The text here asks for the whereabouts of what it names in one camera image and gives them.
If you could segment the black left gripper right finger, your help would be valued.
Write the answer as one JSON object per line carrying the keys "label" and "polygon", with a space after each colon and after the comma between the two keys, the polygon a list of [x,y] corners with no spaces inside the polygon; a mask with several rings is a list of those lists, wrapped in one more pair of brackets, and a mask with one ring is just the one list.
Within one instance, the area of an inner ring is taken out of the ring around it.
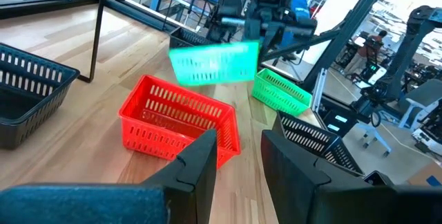
{"label": "black left gripper right finger", "polygon": [[373,186],[271,130],[261,152],[279,224],[442,224],[442,187]]}

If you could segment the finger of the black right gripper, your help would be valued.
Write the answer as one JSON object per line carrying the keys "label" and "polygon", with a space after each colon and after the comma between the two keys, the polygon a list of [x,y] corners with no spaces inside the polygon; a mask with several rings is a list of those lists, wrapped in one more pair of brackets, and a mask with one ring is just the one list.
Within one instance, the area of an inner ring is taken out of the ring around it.
{"label": "finger of the black right gripper", "polygon": [[281,56],[287,55],[287,51],[279,48],[276,51],[273,51],[270,56],[267,53],[276,48],[279,43],[282,41],[282,36],[284,34],[285,28],[282,26],[268,26],[265,31],[264,39],[261,43],[260,47],[260,61],[265,62],[273,58],[279,58]]}
{"label": "finger of the black right gripper", "polygon": [[244,40],[260,40],[261,21],[259,19],[247,19],[244,24]]}

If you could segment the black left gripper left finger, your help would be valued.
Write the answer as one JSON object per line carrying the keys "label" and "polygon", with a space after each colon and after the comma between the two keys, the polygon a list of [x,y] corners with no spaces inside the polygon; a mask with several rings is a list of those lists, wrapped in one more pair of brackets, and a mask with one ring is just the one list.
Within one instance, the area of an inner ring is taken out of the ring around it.
{"label": "black left gripper left finger", "polygon": [[205,131],[138,184],[33,183],[0,191],[0,224],[208,224],[217,135]]}

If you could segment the green plastic slotted basket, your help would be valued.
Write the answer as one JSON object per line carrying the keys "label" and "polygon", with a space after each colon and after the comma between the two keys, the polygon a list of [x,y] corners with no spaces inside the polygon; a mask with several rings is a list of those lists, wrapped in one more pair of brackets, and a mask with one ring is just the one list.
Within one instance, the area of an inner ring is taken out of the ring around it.
{"label": "green plastic slotted basket", "polygon": [[174,48],[169,58],[179,84],[204,86],[253,80],[259,51],[258,41],[241,41]]}
{"label": "green plastic slotted basket", "polygon": [[293,116],[311,107],[310,93],[268,68],[256,74],[251,95],[273,110]]}

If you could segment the red plastic slotted basket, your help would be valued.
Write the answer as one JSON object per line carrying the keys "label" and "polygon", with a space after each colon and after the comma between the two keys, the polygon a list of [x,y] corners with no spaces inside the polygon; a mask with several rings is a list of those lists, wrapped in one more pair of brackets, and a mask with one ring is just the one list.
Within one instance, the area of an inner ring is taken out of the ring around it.
{"label": "red plastic slotted basket", "polygon": [[148,155],[175,159],[209,129],[216,130],[217,168],[241,153],[235,109],[152,75],[143,75],[119,117],[122,144]]}

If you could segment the black control box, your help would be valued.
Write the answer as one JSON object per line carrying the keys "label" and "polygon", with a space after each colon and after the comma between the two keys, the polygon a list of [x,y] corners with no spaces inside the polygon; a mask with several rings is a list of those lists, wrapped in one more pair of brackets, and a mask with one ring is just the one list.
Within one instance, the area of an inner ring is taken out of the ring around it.
{"label": "black control box", "polygon": [[342,138],[358,122],[357,114],[349,104],[328,95],[321,97],[318,113],[327,129]]}

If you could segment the person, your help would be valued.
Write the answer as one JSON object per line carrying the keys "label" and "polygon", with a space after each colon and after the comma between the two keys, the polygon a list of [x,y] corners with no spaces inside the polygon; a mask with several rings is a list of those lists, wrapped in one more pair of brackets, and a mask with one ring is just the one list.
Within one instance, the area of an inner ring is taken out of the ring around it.
{"label": "person", "polygon": [[353,75],[366,67],[369,58],[377,58],[380,49],[383,47],[383,38],[387,36],[386,30],[381,30],[377,35],[370,35],[363,47],[359,48],[353,59],[344,69],[345,76]]}

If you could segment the cardboard box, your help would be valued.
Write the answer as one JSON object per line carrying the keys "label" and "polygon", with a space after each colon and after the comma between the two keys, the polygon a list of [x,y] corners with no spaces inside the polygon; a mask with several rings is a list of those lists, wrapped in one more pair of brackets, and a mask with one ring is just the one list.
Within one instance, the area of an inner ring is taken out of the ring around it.
{"label": "cardboard box", "polygon": [[442,167],[432,162],[416,172],[407,182],[410,185],[442,186]]}

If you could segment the black aluminium frame post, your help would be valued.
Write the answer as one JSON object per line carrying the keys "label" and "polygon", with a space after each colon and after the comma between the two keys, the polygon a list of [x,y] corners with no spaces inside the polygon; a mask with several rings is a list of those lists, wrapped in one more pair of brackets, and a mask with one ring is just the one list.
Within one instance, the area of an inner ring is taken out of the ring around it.
{"label": "black aluminium frame post", "polygon": [[301,84],[306,91],[312,91],[318,73],[329,68],[352,34],[361,25],[373,4],[378,0],[326,0],[318,15],[318,29],[325,30],[339,23],[343,26],[330,41],[312,46],[307,52],[305,61],[313,65]]}

